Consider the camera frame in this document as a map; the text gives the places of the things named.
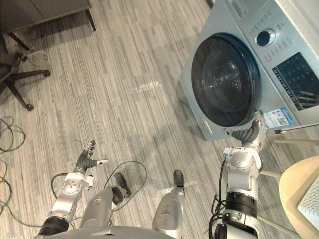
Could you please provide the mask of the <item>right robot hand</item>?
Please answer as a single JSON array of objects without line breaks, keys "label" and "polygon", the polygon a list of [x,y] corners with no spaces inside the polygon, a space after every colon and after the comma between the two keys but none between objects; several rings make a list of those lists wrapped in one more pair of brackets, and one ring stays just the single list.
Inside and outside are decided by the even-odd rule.
[{"label": "right robot hand", "polygon": [[264,146],[266,138],[265,117],[261,110],[255,112],[255,119],[249,129],[230,130],[223,129],[226,135],[232,136],[242,143],[243,147],[250,147],[260,152]]}]

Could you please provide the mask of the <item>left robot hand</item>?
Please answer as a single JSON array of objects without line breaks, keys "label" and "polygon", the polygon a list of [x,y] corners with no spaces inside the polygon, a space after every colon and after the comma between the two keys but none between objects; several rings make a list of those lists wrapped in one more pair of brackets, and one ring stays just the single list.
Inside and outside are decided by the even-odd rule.
[{"label": "left robot hand", "polygon": [[94,160],[91,158],[94,153],[93,151],[95,149],[95,145],[95,140],[91,140],[87,143],[76,161],[73,172],[81,173],[84,175],[87,169],[105,164],[109,161],[108,159]]}]

